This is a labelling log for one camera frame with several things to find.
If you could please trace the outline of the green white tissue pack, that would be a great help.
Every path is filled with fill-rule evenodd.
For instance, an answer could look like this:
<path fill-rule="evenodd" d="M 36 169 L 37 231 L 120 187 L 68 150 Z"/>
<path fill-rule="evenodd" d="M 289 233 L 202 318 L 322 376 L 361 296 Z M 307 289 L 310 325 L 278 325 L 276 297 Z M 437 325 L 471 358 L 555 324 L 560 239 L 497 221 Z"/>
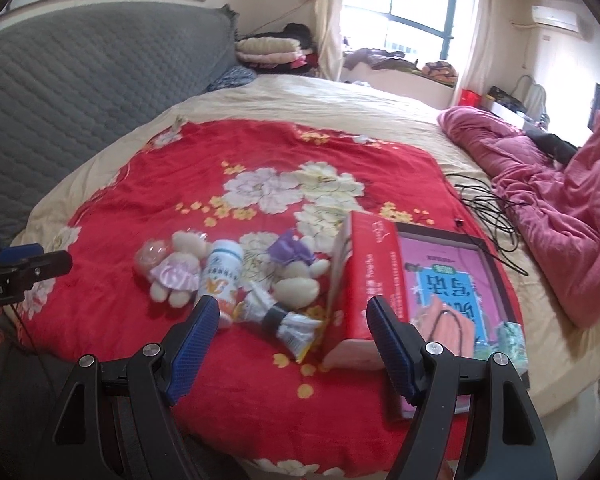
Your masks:
<path fill-rule="evenodd" d="M 503 321 L 496 326 L 498 351 L 505 353 L 513 362 L 520 376 L 528 372 L 528 356 L 524 330 L 519 323 Z"/>

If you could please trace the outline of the pink item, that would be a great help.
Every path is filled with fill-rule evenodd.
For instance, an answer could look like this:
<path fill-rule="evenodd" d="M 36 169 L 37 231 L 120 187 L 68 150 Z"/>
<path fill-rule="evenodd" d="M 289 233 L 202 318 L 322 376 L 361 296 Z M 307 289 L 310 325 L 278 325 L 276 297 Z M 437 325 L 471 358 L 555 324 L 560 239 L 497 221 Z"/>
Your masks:
<path fill-rule="evenodd" d="M 443 344 L 454 356 L 474 356 L 475 323 L 438 296 L 432 296 L 428 306 L 418 308 L 412 316 L 412 323 L 424 341 Z"/>

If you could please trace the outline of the beige bed sheet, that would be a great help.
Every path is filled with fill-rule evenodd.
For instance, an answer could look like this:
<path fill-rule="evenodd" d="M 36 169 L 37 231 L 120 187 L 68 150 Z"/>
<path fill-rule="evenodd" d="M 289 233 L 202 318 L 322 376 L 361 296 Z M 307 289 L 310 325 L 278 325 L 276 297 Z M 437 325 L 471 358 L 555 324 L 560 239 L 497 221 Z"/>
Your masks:
<path fill-rule="evenodd" d="M 314 129 L 332 129 L 411 145 L 428 152 L 454 178 L 486 180 L 468 154 L 441 131 L 439 113 L 423 102 L 324 79 L 262 76 L 246 86 L 192 96 L 161 112 L 152 112 L 135 127 L 76 167 L 32 209 L 18 243 L 53 243 L 79 206 L 110 183 L 118 170 L 151 138 L 180 117 L 191 122 L 238 118 L 281 120 Z M 531 396 L 541 415 L 570 403 L 600 380 L 600 322 L 578 330 L 558 306 L 527 248 L 514 253 L 527 276 L 509 275 L 521 301 L 528 330 Z"/>

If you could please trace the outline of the plush bear lilac dress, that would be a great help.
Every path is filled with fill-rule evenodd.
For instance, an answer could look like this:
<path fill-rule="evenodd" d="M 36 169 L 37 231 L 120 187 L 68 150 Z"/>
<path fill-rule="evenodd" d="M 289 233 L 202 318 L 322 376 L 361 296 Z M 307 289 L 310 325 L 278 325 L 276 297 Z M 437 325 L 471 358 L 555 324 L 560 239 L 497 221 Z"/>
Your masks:
<path fill-rule="evenodd" d="M 199 286 L 202 264 L 210 254 L 206 233 L 176 231 L 170 240 L 148 240 L 134 255 L 134 271 L 149 283 L 154 304 L 181 309 Z"/>

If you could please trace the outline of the framed pink blue picture book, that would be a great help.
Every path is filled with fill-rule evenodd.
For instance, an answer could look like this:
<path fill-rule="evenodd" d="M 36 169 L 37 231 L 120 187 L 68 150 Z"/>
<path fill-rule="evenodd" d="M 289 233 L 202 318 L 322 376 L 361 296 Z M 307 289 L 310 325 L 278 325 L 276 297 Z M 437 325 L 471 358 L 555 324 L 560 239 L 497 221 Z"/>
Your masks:
<path fill-rule="evenodd" d="M 399 223 L 396 228 L 410 322 L 436 295 L 475 323 L 475 352 L 468 359 L 485 360 L 499 352 L 496 326 L 503 321 L 522 326 L 522 316 L 515 308 L 517 296 L 506 288 L 505 275 L 486 243 L 468 234 L 414 224 Z M 529 372 L 520 377 L 529 387 Z"/>

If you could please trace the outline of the white vitamin C bottle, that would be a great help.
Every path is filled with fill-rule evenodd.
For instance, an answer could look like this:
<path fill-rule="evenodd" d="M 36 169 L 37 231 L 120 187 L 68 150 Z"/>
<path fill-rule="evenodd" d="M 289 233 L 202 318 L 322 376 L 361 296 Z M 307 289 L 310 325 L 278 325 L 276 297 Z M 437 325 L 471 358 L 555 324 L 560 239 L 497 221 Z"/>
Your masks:
<path fill-rule="evenodd" d="M 225 330 L 233 324 L 233 312 L 238 303 L 244 251 L 234 240 L 217 240 L 201 273 L 197 299 L 210 296 L 218 303 L 219 328 Z"/>

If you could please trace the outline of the snack packet with black tape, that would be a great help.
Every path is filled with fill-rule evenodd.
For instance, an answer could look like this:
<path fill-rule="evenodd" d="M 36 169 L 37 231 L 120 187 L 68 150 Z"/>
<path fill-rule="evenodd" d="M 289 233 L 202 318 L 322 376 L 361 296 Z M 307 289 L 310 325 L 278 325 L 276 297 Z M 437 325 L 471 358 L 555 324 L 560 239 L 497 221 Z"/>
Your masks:
<path fill-rule="evenodd" d="M 287 309 L 254 283 L 236 306 L 233 318 L 237 323 L 259 325 L 260 331 L 280 341 L 298 364 L 309 353 L 323 325 L 320 320 Z"/>

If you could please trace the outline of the red tissue box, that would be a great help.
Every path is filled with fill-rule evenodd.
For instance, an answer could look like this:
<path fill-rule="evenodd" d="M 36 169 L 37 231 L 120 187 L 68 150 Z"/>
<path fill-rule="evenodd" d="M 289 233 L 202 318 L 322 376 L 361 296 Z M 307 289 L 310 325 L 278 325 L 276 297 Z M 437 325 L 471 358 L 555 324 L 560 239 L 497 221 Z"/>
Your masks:
<path fill-rule="evenodd" d="M 351 211 L 332 248 L 323 366 L 381 370 L 384 363 L 367 325 L 368 300 L 384 297 L 399 320 L 408 320 L 403 263 L 396 225 L 377 214 Z"/>

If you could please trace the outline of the plush bear purple bow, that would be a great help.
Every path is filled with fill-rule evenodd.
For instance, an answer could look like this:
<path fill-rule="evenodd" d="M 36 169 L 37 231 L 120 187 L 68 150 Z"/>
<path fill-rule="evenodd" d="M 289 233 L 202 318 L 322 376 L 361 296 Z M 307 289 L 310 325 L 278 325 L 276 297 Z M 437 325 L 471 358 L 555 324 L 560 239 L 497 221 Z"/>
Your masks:
<path fill-rule="evenodd" d="M 330 271 L 329 258 L 321 257 L 311 237 L 298 237 L 293 230 L 280 234 L 266 254 L 275 266 L 270 291 L 290 310 L 311 307 L 321 295 L 322 280 Z"/>

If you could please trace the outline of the red floral blanket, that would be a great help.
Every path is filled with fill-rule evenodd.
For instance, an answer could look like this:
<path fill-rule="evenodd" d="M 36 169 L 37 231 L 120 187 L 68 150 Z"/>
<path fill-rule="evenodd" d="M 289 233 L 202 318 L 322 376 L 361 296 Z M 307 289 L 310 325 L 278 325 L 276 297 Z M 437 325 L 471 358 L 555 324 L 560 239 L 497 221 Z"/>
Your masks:
<path fill-rule="evenodd" d="M 460 234 L 483 232 L 430 151 L 290 122 L 186 124 L 151 139 L 53 240 L 73 258 L 69 274 L 38 284 L 19 307 L 27 347 L 73 361 L 124 358 L 158 340 L 185 311 L 149 298 L 133 270 L 145 240 L 178 230 L 234 240 L 242 282 L 271 285 L 268 248 L 280 234 L 321 257 L 344 215 Z M 249 325 L 220 330 L 174 416 L 218 450 L 286 474 L 346 477 L 390 467 L 408 423 L 390 412 L 386 375 L 332 370 L 320 347 L 303 362 Z"/>

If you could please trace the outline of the pink crumpled duvet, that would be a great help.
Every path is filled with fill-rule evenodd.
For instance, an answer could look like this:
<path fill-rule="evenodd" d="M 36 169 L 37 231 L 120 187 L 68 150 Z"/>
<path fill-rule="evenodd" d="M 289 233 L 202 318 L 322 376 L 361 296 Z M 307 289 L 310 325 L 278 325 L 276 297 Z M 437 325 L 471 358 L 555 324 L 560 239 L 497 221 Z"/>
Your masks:
<path fill-rule="evenodd" d="M 568 164 L 554 164 L 520 130 L 470 106 L 438 123 L 489 176 L 497 196 L 571 322 L 600 321 L 600 111 L 592 136 Z"/>

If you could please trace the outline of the folded blankets stack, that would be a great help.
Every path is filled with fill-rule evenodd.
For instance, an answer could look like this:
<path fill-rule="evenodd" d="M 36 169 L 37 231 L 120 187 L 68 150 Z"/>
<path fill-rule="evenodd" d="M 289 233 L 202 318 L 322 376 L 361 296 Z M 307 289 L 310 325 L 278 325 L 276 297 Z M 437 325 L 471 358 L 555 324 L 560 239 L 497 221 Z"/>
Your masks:
<path fill-rule="evenodd" d="M 289 23 L 280 32 L 262 32 L 235 42 L 236 58 L 259 74 L 307 74 L 317 66 L 312 32 Z"/>

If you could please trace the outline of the clothes on window sill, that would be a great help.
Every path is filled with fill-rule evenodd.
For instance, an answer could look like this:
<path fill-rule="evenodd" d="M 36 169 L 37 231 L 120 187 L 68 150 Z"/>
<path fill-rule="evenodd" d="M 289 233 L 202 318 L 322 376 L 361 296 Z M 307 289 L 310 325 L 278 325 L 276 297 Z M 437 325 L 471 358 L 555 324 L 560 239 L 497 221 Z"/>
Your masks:
<path fill-rule="evenodd" d="M 449 87 L 454 87 L 458 79 L 457 71 L 450 63 L 440 60 L 419 66 L 419 60 L 408 60 L 402 51 L 358 49 L 344 56 L 342 67 L 354 70 L 361 63 L 366 64 L 371 70 L 397 70 L 425 77 Z"/>

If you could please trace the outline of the white air conditioner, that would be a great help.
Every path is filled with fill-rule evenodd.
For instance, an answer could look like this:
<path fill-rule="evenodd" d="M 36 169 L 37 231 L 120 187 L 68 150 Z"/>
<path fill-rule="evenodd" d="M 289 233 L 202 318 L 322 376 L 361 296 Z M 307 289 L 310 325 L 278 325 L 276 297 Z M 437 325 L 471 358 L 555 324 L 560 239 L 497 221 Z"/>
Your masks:
<path fill-rule="evenodd" d="M 556 28 L 564 32 L 580 34 L 578 16 L 572 11 L 550 8 L 549 6 L 532 6 L 531 17 L 535 24 Z"/>

